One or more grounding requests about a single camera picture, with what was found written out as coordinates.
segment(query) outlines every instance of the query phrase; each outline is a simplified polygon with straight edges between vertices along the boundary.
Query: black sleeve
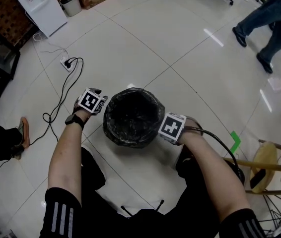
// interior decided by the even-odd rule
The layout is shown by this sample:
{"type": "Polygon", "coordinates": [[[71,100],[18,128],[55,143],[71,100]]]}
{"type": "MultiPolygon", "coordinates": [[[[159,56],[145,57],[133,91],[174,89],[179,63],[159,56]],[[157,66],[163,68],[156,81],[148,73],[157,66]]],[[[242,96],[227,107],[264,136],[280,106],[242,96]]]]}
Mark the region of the black sleeve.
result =
{"type": "Polygon", "coordinates": [[[242,209],[230,214],[220,225],[221,238],[265,238],[254,212],[242,209]]]}
{"type": "Polygon", "coordinates": [[[82,207],[76,197],[62,188],[50,188],[45,200],[40,238],[80,237],[82,207]]]}

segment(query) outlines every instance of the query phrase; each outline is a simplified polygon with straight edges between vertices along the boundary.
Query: power strip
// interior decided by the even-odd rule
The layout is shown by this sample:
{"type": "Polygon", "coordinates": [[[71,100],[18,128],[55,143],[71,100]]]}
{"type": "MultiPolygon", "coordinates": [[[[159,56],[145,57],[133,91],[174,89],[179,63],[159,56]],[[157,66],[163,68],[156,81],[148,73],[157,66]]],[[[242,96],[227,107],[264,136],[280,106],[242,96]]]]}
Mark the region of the power strip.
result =
{"type": "Polygon", "coordinates": [[[68,71],[68,72],[71,72],[74,70],[74,67],[75,67],[75,62],[72,62],[71,63],[71,66],[70,68],[66,67],[65,65],[65,61],[68,60],[66,59],[65,57],[62,57],[61,60],[60,60],[60,63],[62,64],[62,66],[68,71]]]}

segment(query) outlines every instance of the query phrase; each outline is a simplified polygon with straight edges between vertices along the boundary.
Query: small trash bin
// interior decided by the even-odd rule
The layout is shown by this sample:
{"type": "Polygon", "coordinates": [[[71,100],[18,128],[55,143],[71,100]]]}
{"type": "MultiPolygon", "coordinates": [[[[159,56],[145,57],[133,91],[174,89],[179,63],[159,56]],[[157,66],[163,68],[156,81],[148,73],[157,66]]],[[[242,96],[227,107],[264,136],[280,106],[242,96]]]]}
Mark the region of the small trash bin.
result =
{"type": "Polygon", "coordinates": [[[110,100],[104,113],[103,131],[120,146],[143,148],[158,134],[165,107],[142,88],[129,88],[110,100]]]}
{"type": "Polygon", "coordinates": [[[66,13],[72,17],[81,11],[79,0],[60,0],[60,3],[65,8],[66,13]]]}

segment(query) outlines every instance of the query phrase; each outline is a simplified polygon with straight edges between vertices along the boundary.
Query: green tape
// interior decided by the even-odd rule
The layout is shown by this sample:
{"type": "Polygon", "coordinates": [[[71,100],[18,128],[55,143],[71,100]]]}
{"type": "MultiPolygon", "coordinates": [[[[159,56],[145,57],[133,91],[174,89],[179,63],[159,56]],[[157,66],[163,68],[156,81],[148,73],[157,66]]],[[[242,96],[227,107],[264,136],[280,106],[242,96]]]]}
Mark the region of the green tape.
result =
{"type": "Polygon", "coordinates": [[[239,136],[236,134],[235,131],[231,132],[231,137],[233,138],[234,140],[234,144],[233,146],[231,147],[230,151],[232,153],[234,153],[236,151],[236,149],[239,147],[240,143],[241,143],[241,139],[239,138],[239,136]]]}

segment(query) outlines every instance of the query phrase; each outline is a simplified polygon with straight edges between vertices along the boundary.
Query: finger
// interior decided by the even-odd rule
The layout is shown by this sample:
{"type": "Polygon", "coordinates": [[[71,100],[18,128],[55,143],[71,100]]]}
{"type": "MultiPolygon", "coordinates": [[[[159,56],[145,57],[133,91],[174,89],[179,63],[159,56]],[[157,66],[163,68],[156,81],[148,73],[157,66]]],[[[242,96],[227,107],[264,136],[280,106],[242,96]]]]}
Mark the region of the finger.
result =
{"type": "Polygon", "coordinates": [[[100,94],[102,92],[102,90],[97,89],[97,88],[90,88],[91,91],[93,91],[96,94],[100,94]]]}

